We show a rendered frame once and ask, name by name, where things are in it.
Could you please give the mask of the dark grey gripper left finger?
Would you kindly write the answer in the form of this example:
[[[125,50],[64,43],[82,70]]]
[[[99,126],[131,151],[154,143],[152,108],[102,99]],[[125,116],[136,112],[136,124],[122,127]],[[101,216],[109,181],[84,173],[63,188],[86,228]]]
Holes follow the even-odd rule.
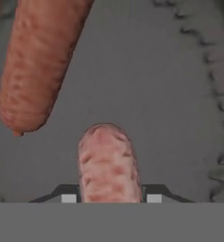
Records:
[[[51,193],[30,201],[30,203],[42,202],[80,203],[79,186],[77,184],[60,184]]]

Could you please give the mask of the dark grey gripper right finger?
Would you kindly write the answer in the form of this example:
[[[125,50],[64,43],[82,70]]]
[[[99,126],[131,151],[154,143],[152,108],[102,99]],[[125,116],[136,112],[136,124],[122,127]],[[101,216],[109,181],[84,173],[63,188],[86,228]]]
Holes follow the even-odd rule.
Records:
[[[172,193],[164,184],[143,184],[143,203],[193,203]]]

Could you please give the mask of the pale pink sausage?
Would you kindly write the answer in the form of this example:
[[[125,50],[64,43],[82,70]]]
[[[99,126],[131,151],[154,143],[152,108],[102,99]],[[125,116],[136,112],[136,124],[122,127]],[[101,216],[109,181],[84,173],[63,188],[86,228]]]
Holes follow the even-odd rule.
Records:
[[[83,203],[140,203],[142,187],[131,140],[113,124],[88,128],[78,144]]]

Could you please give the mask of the reddish brown sausage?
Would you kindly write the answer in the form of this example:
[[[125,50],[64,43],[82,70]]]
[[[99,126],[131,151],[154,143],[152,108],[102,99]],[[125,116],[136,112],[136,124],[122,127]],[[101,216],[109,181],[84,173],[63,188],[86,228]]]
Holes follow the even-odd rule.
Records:
[[[94,1],[18,0],[0,85],[0,117],[15,136],[52,113]]]

